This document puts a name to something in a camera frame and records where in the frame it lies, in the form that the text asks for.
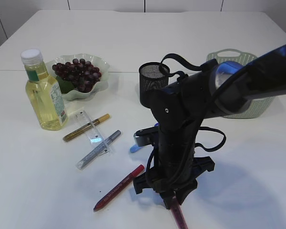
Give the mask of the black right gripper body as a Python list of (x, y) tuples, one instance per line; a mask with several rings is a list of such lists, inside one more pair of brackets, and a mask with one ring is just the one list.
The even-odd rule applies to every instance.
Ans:
[(136, 194), (150, 188), (162, 192), (177, 190), (191, 183), (205, 171), (211, 172), (215, 163), (209, 156), (194, 157), (194, 137), (190, 134), (159, 133), (159, 142), (153, 146), (146, 171), (134, 179)]

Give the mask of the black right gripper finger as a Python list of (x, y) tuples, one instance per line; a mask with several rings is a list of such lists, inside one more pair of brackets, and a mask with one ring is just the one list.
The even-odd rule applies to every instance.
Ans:
[(197, 188), (197, 185), (197, 183), (191, 183), (175, 192), (175, 196), (179, 205), (183, 204), (186, 197)]
[(161, 193), (161, 198), (167, 210), (170, 210), (174, 197), (175, 197), (175, 192), (173, 190), (168, 190)]

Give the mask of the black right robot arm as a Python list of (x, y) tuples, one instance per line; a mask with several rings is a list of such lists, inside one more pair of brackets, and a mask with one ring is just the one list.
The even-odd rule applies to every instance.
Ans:
[(150, 188), (170, 209), (173, 199), (182, 204), (197, 188), (197, 178), (215, 168), (214, 161), (195, 157), (197, 133), (207, 130), (205, 119), (245, 112), (251, 102), (286, 94), (286, 44), (246, 65), (211, 59), (195, 66), (170, 53), (184, 68), (171, 72), (163, 62), (139, 68), (140, 103), (149, 108), (158, 125), (134, 134), (138, 146), (152, 145), (145, 172), (134, 179), (137, 194)]

